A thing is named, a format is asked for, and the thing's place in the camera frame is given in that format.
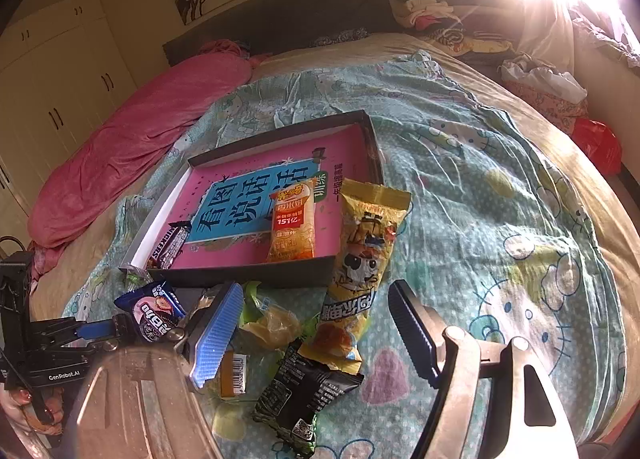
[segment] pink blanket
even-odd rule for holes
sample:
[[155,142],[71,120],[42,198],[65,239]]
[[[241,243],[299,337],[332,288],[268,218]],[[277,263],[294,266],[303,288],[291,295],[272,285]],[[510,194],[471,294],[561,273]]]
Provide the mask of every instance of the pink blanket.
[[215,100],[249,81],[251,62],[239,56],[239,49],[225,51],[194,56],[150,81],[53,171],[29,217],[34,275],[53,269],[65,246],[155,165]]

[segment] oreo package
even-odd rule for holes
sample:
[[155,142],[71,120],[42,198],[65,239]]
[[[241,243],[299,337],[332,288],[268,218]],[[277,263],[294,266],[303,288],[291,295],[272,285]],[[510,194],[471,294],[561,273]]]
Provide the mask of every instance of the oreo package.
[[153,343],[178,326],[187,314],[168,282],[151,282],[119,296],[113,303],[132,315],[142,340]]

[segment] tray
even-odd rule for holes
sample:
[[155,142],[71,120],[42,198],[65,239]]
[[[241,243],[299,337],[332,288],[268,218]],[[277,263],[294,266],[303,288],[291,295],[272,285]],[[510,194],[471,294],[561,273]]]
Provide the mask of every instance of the tray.
[[[269,194],[316,176],[316,257],[264,263],[271,233]],[[149,269],[175,287],[261,280],[270,287],[326,286],[338,252],[342,179],[383,183],[378,146],[364,111],[264,132],[188,160],[167,186],[127,251],[146,267],[176,221],[192,222],[171,269]]]

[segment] snack bag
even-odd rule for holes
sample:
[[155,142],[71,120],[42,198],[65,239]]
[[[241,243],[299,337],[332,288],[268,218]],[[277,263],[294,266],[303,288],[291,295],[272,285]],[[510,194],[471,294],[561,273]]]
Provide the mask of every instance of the snack bag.
[[238,327],[253,334],[260,346],[276,350],[286,347],[302,334],[298,317],[267,296],[258,298],[260,282],[251,280],[244,287],[244,309]]
[[398,225],[411,194],[345,179],[340,194],[342,233],[334,275],[327,288],[316,335],[299,353],[331,368],[356,374],[362,359],[356,348],[363,335],[380,279],[391,258]]
[[149,256],[147,267],[169,269],[174,264],[174,259],[182,251],[182,245],[190,232],[191,223],[188,221],[169,223],[169,229]]
[[153,343],[177,327],[186,316],[167,282],[151,282],[125,293],[113,303],[132,315],[142,339]]
[[267,262],[311,259],[316,251],[315,179],[306,179],[271,194],[273,225]]
[[309,458],[316,449],[316,415],[337,397],[356,389],[364,376],[332,371],[297,353],[294,341],[255,405],[252,418],[266,423],[298,454]]
[[207,389],[221,399],[234,400],[246,394],[246,363],[245,354],[225,352],[216,377],[205,383]]

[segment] red plastic bag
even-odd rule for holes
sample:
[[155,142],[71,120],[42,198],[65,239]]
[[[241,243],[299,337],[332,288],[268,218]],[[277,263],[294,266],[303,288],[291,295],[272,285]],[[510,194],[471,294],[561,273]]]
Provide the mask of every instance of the red plastic bag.
[[577,118],[571,139],[603,176],[620,172],[622,147],[613,131],[605,124]]

